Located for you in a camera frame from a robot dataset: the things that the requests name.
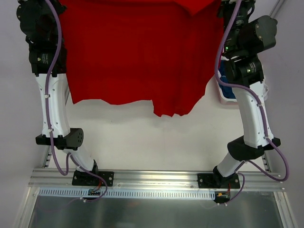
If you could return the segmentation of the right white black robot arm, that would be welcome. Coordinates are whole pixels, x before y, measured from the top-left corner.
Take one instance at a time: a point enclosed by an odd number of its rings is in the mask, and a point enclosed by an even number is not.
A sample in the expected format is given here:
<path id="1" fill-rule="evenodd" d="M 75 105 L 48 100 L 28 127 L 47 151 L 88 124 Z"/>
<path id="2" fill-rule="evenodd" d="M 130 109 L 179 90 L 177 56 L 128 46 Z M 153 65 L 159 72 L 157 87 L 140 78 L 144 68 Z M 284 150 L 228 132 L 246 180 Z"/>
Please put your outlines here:
<path id="1" fill-rule="evenodd" d="M 258 53 L 276 45 L 277 20 L 268 15 L 250 21 L 253 0 L 224 0 L 218 17 L 224 36 L 215 62 L 215 78 L 232 88 L 243 124 L 243 136 L 228 143 L 228 153 L 213 170 L 214 179 L 230 179 L 244 162 L 265 151 L 278 150 L 281 142 L 271 132 L 265 108 L 264 73 Z"/>

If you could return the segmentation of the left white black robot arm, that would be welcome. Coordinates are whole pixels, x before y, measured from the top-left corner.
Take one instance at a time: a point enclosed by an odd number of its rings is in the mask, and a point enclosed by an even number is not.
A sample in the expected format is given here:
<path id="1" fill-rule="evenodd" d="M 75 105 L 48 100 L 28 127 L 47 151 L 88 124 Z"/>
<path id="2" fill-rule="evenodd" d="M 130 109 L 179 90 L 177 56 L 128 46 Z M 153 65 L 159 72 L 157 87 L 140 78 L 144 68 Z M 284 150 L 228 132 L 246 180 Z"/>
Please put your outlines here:
<path id="1" fill-rule="evenodd" d="M 58 171 L 55 150 L 62 150 L 66 160 L 72 160 L 78 172 L 97 176 L 96 162 L 85 152 L 84 131 L 71 128 L 66 111 L 67 50 L 64 46 L 59 15 L 66 8 L 57 0 L 20 0 L 16 16 L 29 47 L 29 62 L 39 87 L 43 127 L 36 137 L 38 145 L 48 145 Z"/>

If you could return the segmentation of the red t shirt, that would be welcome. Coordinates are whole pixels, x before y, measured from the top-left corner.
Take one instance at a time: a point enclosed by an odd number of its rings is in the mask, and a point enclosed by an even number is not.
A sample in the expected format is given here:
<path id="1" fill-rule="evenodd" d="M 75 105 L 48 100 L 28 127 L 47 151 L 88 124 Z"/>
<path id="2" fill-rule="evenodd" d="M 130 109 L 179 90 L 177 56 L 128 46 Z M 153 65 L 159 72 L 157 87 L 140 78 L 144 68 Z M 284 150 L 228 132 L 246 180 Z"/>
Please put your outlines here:
<path id="1" fill-rule="evenodd" d="M 64 0 L 60 23 L 73 103 L 151 101 L 188 114 L 214 75 L 219 0 Z"/>

